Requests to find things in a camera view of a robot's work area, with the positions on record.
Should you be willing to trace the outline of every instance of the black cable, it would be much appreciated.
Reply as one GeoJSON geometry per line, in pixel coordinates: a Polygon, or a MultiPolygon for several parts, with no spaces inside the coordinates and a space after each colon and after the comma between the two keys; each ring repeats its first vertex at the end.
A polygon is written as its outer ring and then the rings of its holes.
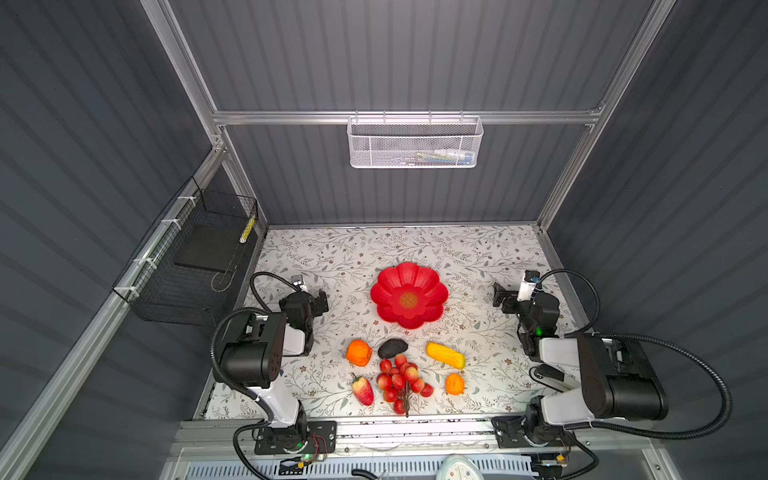
{"type": "Polygon", "coordinates": [[[256,393],[251,392],[243,384],[232,380],[230,376],[227,375],[227,373],[224,372],[224,370],[221,368],[221,364],[219,364],[219,356],[220,356],[218,352],[219,336],[224,331],[225,327],[230,322],[230,320],[232,320],[235,316],[241,313],[258,313],[259,315],[263,315],[263,312],[261,309],[247,306],[245,308],[234,310],[229,315],[219,320],[219,323],[216,325],[216,328],[214,329],[214,334],[210,339],[210,364],[211,364],[211,367],[213,368],[214,373],[218,378],[221,379],[224,385],[230,387],[232,390],[236,392],[242,393],[249,399],[252,399],[257,402],[257,404],[262,408],[262,410],[266,414],[267,424],[269,424],[275,418],[274,412],[272,411],[270,406],[267,405],[266,402],[261,402],[261,399],[259,398],[259,396],[256,393]]]}
{"type": "Polygon", "coordinates": [[[378,478],[376,475],[369,472],[368,470],[363,470],[361,468],[353,468],[350,473],[352,474],[353,477],[363,477],[363,478],[367,478],[368,480],[376,480],[378,478]]]}
{"type": "Polygon", "coordinates": [[[640,335],[637,333],[593,333],[592,336],[596,336],[600,339],[616,339],[616,340],[635,340],[638,342],[653,343],[664,348],[670,349],[674,352],[687,357],[694,363],[696,363],[710,378],[715,382],[717,389],[720,391],[720,411],[717,416],[706,425],[699,427],[698,429],[685,430],[682,432],[656,432],[654,430],[635,429],[633,427],[627,427],[625,425],[617,425],[615,423],[608,422],[579,422],[569,425],[563,425],[564,429],[576,430],[576,429],[606,429],[614,430],[616,432],[628,433],[629,435],[639,435],[641,437],[648,437],[650,439],[662,439],[662,440],[689,440],[698,439],[705,435],[715,432],[720,427],[725,425],[730,417],[731,410],[733,409],[733,397],[728,390],[728,386],[725,384],[720,375],[715,370],[704,362],[701,358],[684,349],[681,346],[677,346],[672,342],[666,340],[657,339],[652,336],[640,335]]]}
{"type": "Polygon", "coordinates": [[[592,318],[590,318],[589,322],[587,322],[587,324],[582,326],[580,329],[575,330],[574,332],[565,334],[566,338],[571,338],[579,333],[586,332],[587,330],[592,328],[595,322],[598,321],[598,315],[600,315],[600,296],[598,295],[598,291],[594,288],[594,285],[592,285],[592,282],[590,282],[586,276],[581,275],[579,272],[569,270],[567,268],[556,268],[554,270],[549,270],[547,273],[540,276],[538,278],[538,282],[536,283],[536,290],[541,290],[541,282],[543,282],[545,278],[547,278],[550,275],[555,275],[556,273],[570,273],[571,275],[579,277],[584,281],[584,283],[587,284],[587,286],[589,287],[589,290],[592,291],[592,295],[594,296],[594,313],[592,314],[592,318]]]}
{"type": "Polygon", "coordinates": [[[535,368],[536,368],[535,366],[532,366],[530,369],[528,369],[528,376],[529,376],[529,377],[531,377],[531,380],[533,380],[534,382],[538,383],[539,385],[543,385],[543,386],[547,387],[548,389],[553,389],[555,392],[560,392],[560,393],[565,393],[565,392],[567,392],[567,390],[560,390],[560,389],[556,389],[554,386],[551,386],[551,385],[547,385],[547,384],[546,384],[546,383],[544,383],[544,382],[539,382],[539,381],[538,381],[538,380],[537,380],[537,379],[536,379],[536,378],[533,376],[533,373],[532,373],[532,372],[534,371],[534,369],[535,369],[535,368]]]}
{"type": "Polygon", "coordinates": [[[574,444],[575,444],[575,445],[576,445],[578,448],[580,448],[580,449],[581,449],[581,451],[583,451],[584,453],[586,453],[587,455],[589,455],[590,457],[592,457],[592,461],[591,461],[591,462],[589,462],[589,464],[588,464],[587,466],[585,466],[585,467],[582,467],[582,468],[578,469],[576,472],[572,472],[572,473],[569,473],[569,474],[567,474],[567,475],[563,475],[563,476],[561,476],[561,477],[560,477],[558,480],[570,480],[570,478],[576,478],[576,477],[578,477],[579,475],[583,475],[583,474],[585,474],[585,473],[587,473],[587,472],[591,472],[592,470],[594,470],[594,469],[595,469],[595,468],[596,468],[596,467],[597,467],[597,466],[600,464],[600,460],[598,459],[598,456],[597,456],[597,455],[595,455],[595,454],[594,454],[594,452],[592,452],[590,449],[588,449],[587,447],[585,447],[585,446],[584,446],[584,444],[582,444],[581,442],[579,442],[579,441],[576,439],[576,435],[574,435],[573,433],[571,433],[571,432],[564,432],[564,434],[565,434],[565,435],[566,435],[566,436],[567,436],[567,437],[568,437],[568,438],[569,438],[569,439],[570,439],[570,440],[571,440],[571,441],[572,441],[572,442],[573,442],[573,443],[574,443],[574,444]]]}
{"type": "Polygon", "coordinates": [[[300,292],[300,291],[301,291],[301,289],[300,289],[298,286],[296,286],[296,285],[293,285],[293,284],[292,284],[291,282],[289,282],[288,280],[286,280],[286,279],[282,278],[282,277],[281,277],[281,276],[279,276],[279,275],[275,275],[275,274],[274,274],[274,273],[272,273],[272,272],[263,272],[263,271],[262,271],[262,272],[256,272],[256,273],[254,273],[253,275],[251,275],[251,276],[250,276],[250,292],[251,292],[251,293],[253,294],[253,296],[256,298],[256,301],[259,303],[259,305],[261,305],[261,306],[262,306],[262,308],[264,308],[264,309],[265,309],[265,310],[266,310],[268,313],[272,313],[272,310],[270,310],[270,308],[269,308],[269,307],[266,305],[266,303],[264,302],[264,300],[262,300],[262,298],[261,298],[261,296],[259,295],[259,293],[256,291],[256,277],[257,277],[257,276],[271,276],[271,277],[272,277],[272,278],[274,278],[275,280],[279,280],[279,281],[281,281],[281,282],[285,283],[287,286],[291,287],[291,288],[292,288],[292,289],[294,289],[295,291],[297,291],[297,292],[300,292]]]}
{"type": "Polygon", "coordinates": [[[248,458],[246,458],[245,453],[243,453],[243,451],[240,449],[240,440],[237,437],[238,435],[240,435],[240,433],[243,433],[246,430],[253,431],[255,429],[260,429],[261,427],[266,427],[269,424],[270,423],[267,420],[262,420],[261,422],[258,422],[258,423],[243,425],[237,430],[235,430],[235,434],[232,435],[232,445],[234,445],[237,458],[239,458],[240,461],[243,463],[243,465],[245,465],[245,468],[248,469],[248,472],[253,473],[256,476],[256,478],[258,478],[259,480],[272,480],[272,479],[263,475],[258,470],[256,470],[256,467],[254,467],[253,464],[248,461],[248,458]]]}

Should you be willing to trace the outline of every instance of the clock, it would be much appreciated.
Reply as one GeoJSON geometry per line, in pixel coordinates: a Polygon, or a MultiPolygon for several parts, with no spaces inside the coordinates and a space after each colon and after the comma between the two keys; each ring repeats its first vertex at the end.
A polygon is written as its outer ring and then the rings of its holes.
{"type": "Polygon", "coordinates": [[[482,473],[469,458],[451,455],[437,471],[437,480],[483,480],[482,473]]]}

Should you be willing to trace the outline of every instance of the vent grille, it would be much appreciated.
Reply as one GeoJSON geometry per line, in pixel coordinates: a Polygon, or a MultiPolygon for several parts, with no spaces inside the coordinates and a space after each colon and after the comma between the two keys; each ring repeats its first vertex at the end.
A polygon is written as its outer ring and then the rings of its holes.
{"type": "MultiPolygon", "coordinates": [[[[362,468],[377,475],[385,472],[398,477],[434,476],[447,455],[403,456],[385,458],[329,458],[304,468],[302,473],[279,474],[277,460],[256,460],[253,466],[270,478],[352,478],[354,468],[362,468]]],[[[536,477],[531,470],[531,459],[521,455],[484,454],[467,458],[485,475],[522,475],[536,477]]],[[[186,480],[248,480],[254,476],[238,461],[191,462],[186,480]]]]}

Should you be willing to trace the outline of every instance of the black wire basket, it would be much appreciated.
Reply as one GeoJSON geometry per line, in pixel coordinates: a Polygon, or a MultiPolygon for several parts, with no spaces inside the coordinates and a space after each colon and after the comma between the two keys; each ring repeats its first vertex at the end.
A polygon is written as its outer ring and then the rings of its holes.
{"type": "Polygon", "coordinates": [[[113,290],[144,320],[215,325],[234,308],[245,281],[258,241],[252,231],[257,217],[254,198],[198,190],[176,219],[162,220],[169,225],[152,253],[139,260],[135,281],[113,290]],[[196,249],[201,238],[207,242],[196,249]],[[211,253],[216,266],[195,260],[211,253]]]}

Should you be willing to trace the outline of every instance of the aluminum rail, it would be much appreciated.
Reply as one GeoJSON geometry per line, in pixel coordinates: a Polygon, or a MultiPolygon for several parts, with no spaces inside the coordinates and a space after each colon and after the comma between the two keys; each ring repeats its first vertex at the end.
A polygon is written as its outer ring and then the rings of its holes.
{"type": "Polygon", "coordinates": [[[460,123],[480,117],[486,125],[594,125],[600,111],[215,111],[217,125],[346,125],[360,123],[460,123]]]}

